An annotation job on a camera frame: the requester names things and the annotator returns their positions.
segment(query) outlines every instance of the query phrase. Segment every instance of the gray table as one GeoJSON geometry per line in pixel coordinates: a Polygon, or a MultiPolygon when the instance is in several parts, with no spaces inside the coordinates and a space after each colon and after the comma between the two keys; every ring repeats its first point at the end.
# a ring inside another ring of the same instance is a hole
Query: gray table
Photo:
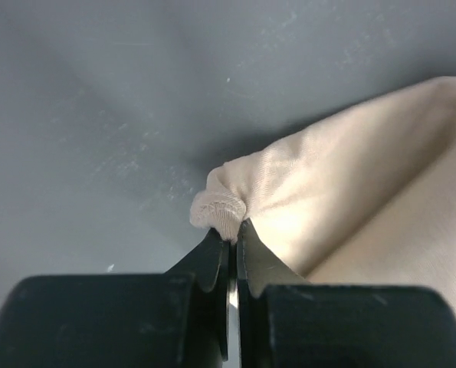
{"type": "Polygon", "coordinates": [[[0,0],[0,305],[166,270],[211,168],[442,74],[456,0],[0,0]]]}

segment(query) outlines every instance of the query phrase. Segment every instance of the garment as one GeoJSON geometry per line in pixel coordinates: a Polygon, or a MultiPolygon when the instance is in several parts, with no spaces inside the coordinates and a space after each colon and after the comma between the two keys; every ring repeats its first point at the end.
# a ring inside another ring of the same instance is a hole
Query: garment
{"type": "Polygon", "coordinates": [[[320,284],[417,284],[456,312],[456,77],[361,103],[212,170],[191,223],[320,284]]]}

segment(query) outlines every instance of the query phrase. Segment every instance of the beige fabric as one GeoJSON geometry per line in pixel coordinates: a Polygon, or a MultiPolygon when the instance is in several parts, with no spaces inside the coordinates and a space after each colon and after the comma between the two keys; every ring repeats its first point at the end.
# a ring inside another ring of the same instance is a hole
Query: beige fabric
{"type": "Polygon", "coordinates": [[[362,103],[214,169],[191,222],[315,283],[421,284],[456,311],[456,78],[362,103]]]}

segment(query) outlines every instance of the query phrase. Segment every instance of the gray surface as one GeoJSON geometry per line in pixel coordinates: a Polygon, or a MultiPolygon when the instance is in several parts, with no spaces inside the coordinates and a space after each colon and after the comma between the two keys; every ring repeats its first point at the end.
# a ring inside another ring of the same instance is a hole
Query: gray surface
{"type": "Polygon", "coordinates": [[[211,168],[441,74],[456,0],[0,0],[0,303],[164,271],[211,168]]]}

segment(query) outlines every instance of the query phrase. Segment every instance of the beige cloth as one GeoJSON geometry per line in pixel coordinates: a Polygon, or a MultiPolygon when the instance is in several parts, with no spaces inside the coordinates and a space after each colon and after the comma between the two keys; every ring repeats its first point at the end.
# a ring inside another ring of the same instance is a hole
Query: beige cloth
{"type": "Polygon", "coordinates": [[[456,312],[456,77],[361,103],[209,173],[191,222],[314,283],[420,284],[456,312]]]}

